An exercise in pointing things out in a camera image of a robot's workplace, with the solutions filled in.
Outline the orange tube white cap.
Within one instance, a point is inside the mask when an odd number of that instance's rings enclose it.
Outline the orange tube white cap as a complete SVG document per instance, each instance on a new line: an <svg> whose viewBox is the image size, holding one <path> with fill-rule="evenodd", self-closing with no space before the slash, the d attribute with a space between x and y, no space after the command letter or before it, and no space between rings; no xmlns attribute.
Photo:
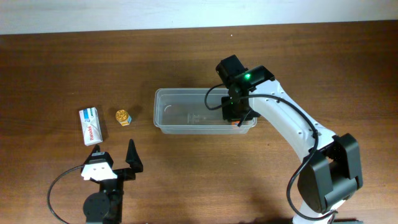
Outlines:
<svg viewBox="0 0 398 224"><path fill-rule="evenodd" d="M233 126L237 126L237 127L240 127L240 126L241 126L241 123L240 123L239 121L233 121L231 124L232 124Z"/></svg>

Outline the white Panadol medicine box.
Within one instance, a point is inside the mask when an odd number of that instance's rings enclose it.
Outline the white Panadol medicine box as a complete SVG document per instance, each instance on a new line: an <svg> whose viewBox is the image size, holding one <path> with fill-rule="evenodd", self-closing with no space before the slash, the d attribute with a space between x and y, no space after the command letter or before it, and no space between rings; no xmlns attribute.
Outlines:
<svg viewBox="0 0 398 224"><path fill-rule="evenodd" d="M95 107L79 111L83 140L86 146L103 142L98 112Z"/></svg>

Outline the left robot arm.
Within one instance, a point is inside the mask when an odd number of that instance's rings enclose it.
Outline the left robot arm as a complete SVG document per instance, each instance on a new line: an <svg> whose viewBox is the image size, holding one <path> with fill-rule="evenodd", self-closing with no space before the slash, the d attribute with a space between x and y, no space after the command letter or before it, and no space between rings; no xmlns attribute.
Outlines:
<svg viewBox="0 0 398 224"><path fill-rule="evenodd" d="M113 169L113 160L108 152L101 152L95 145L83 163L81 176L84 180L99 185L99 191L88 196L83 204L86 223L121 223L123 214L124 183L135 180L144 166L131 139L127 147L126 163L123 169Z"/></svg>

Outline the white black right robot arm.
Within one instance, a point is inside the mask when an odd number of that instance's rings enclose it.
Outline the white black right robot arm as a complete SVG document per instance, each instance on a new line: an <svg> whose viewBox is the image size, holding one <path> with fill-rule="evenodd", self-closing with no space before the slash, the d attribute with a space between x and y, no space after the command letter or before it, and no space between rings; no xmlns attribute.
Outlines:
<svg viewBox="0 0 398 224"><path fill-rule="evenodd" d="M337 209L363 186L357 140L313 119L262 65L248 69L232 55L220 61L216 72L228 89L219 105L223 119L241 126L262 116L300 160L286 190L295 213L291 223L333 223Z"/></svg>

